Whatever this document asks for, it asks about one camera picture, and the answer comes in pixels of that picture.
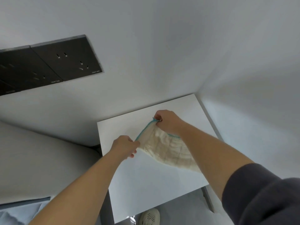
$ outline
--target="wall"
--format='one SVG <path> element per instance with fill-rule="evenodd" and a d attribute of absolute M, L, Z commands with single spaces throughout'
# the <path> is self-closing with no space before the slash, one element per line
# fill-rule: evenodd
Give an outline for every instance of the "wall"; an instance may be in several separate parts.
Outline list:
<path fill-rule="evenodd" d="M 96 145 L 97 121 L 197 91 L 271 2 L 1 0 L 0 49 L 86 34 L 105 73 L 1 96 L 0 120 Z"/>
<path fill-rule="evenodd" d="M 99 154 L 89 148 L 0 122 L 0 204 L 52 197 Z"/>
<path fill-rule="evenodd" d="M 272 0 L 197 97 L 224 141 L 280 177 L 300 177 L 300 0 Z"/>

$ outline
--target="sleeve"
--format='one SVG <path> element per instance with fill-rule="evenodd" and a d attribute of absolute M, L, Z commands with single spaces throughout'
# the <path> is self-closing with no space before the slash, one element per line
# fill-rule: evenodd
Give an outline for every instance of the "sleeve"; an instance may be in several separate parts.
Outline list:
<path fill-rule="evenodd" d="M 234 224 L 300 224 L 300 179 L 247 164 L 227 181 L 222 204 Z"/>

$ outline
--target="white table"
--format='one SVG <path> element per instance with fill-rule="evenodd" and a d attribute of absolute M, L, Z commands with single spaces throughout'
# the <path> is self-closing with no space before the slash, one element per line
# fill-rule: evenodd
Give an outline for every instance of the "white table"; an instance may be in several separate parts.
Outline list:
<path fill-rule="evenodd" d="M 103 155 L 118 136 L 135 140 L 160 109 L 174 111 L 184 121 L 215 136 L 194 94 L 98 122 Z M 208 185 L 203 174 L 166 166 L 142 151 L 118 167 L 109 186 L 115 223 Z"/>

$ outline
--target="white shoe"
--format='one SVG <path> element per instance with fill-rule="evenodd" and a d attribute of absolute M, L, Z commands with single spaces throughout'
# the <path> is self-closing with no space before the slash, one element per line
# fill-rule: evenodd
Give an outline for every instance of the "white shoe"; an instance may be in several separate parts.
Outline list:
<path fill-rule="evenodd" d="M 149 209 L 143 212 L 140 218 L 139 225 L 159 225 L 160 214 L 156 208 Z"/>

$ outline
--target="electrical outlet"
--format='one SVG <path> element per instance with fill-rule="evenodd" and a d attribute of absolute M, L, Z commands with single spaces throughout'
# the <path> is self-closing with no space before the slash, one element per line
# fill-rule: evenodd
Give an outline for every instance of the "electrical outlet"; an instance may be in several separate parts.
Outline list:
<path fill-rule="evenodd" d="M 30 46 L 0 51 L 0 79 L 16 91 L 63 81 Z"/>
<path fill-rule="evenodd" d="M 85 35 L 39 43 L 31 48 L 64 81 L 102 72 Z"/>
<path fill-rule="evenodd" d="M 15 88 L 0 80 L 0 95 L 6 95 L 14 92 L 17 92 Z"/>

